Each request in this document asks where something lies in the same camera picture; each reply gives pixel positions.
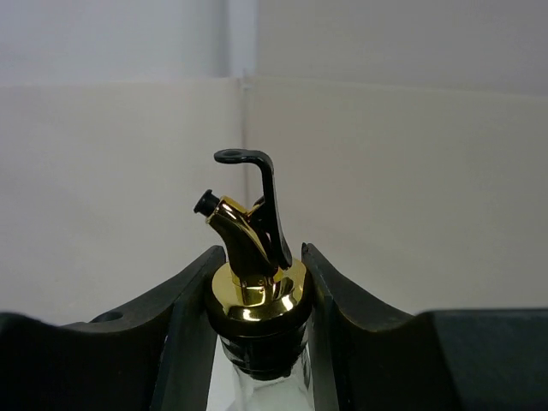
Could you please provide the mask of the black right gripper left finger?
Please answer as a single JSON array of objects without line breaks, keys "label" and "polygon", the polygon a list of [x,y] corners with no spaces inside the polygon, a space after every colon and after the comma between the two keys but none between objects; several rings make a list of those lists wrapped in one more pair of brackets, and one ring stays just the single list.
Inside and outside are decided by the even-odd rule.
[{"label": "black right gripper left finger", "polygon": [[206,281],[214,246],[183,271],[93,321],[50,325],[1,316],[4,410],[204,410],[217,336]]}]

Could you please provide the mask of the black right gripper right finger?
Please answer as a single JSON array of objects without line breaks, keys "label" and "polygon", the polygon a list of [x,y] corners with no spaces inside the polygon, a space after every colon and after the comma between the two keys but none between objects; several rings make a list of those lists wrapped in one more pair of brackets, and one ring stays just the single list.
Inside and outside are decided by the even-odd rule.
[{"label": "black right gripper right finger", "polygon": [[547,311],[411,315],[341,274],[312,244],[309,325],[318,410],[544,410]]}]

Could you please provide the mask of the clear gold spout oil bottle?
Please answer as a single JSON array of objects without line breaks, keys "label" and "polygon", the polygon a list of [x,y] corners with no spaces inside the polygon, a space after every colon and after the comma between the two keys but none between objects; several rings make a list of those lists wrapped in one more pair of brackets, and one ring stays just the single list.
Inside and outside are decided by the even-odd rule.
[{"label": "clear gold spout oil bottle", "polygon": [[262,195],[250,208],[211,190],[194,207],[221,237],[227,254],[205,288],[205,307],[234,369],[234,408],[313,410],[307,348],[313,280],[284,238],[273,162],[248,149],[224,149],[214,159],[253,164],[262,181]]}]

